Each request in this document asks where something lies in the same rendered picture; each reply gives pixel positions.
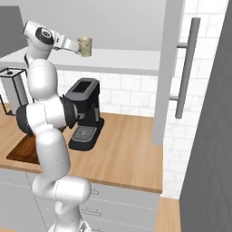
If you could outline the grey drawer front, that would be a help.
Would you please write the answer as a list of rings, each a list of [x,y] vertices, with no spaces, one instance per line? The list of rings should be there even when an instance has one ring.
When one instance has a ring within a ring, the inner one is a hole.
[[[157,209],[128,206],[90,198],[80,205],[80,209],[97,211],[101,215],[95,217],[83,214],[92,232],[154,232]]]
[[[157,193],[92,183],[92,190],[94,189],[97,189],[100,194],[91,194],[92,198],[109,202],[152,209],[157,209],[160,203],[160,195]]]

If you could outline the black coffee machine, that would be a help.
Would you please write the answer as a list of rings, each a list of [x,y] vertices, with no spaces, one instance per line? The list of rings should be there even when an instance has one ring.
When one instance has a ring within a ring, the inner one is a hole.
[[[100,116],[99,105],[100,82],[94,78],[79,79],[65,94],[77,108],[78,120],[70,141],[72,150],[91,150],[104,125]]]

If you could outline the grey wall cabinet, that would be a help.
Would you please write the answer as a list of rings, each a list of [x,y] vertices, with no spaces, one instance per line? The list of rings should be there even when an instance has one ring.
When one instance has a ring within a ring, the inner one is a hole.
[[[53,51],[60,70],[156,75],[164,43],[178,43],[185,0],[0,0],[75,41],[92,38],[92,56]]]

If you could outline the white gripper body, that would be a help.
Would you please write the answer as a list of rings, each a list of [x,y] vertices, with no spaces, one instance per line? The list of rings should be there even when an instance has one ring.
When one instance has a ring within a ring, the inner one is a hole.
[[[72,41],[69,38],[65,37],[63,40],[63,49],[67,50],[67,51],[79,53],[80,52],[80,45],[77,42]]]

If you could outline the silver kettle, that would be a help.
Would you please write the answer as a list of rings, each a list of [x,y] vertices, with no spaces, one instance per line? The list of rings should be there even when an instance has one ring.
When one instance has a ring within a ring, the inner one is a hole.
[[[16,110],[28,103],[22,74],[26,74],[26,69],[21,68],[4,68],[0,71],[0,79],[2,81],[7,100],[11,110],[6,115],[15,115]]]

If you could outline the dark wooden tray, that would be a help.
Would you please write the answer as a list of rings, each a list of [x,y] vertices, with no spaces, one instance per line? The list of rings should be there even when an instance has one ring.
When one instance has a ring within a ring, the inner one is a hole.
[[[6,156],[8,160],[39,164],[36,153],[35,136],[25,135],[21,141]]]

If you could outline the dark grey cabinet door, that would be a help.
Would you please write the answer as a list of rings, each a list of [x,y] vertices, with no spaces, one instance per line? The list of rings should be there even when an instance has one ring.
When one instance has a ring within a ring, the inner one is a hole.
[[[27,46],[23,30],[20,8],[0,6],[0,58]]]

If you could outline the beige mug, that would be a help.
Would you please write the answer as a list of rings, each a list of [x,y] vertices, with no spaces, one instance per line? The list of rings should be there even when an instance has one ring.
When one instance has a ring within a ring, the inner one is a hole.
[[[82,37],[78,39],[79,54],[82,57],[90,57],[92,55],[92,38]]]

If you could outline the grey base cupboard front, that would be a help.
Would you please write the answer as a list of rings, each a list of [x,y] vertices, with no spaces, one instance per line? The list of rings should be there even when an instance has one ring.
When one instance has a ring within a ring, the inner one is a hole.
[[[0,168],[0,227],[47,232],[56,221],[54,202],[32,192],[36,174]]]

